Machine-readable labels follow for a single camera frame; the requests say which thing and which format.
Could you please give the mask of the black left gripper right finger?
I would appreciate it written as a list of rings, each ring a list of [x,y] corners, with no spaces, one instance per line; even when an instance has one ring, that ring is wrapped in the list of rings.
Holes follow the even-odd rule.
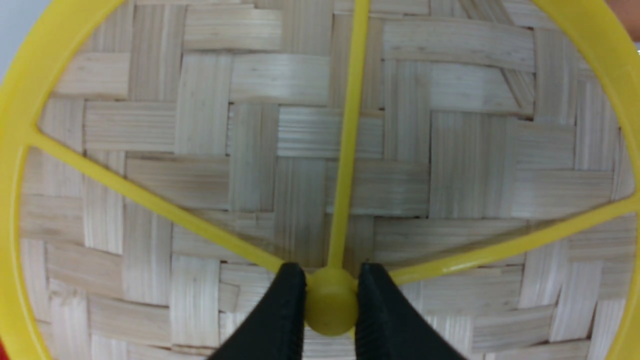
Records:
[[[423,319],[379,263],[358,278],[355,353],[358,360],[463,360]]]

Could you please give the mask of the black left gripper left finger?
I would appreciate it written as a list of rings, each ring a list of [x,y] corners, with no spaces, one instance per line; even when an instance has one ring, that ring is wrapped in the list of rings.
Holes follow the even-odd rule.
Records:
[[[284,263],[262,299],[210,360],[301,360],[306,274]]]

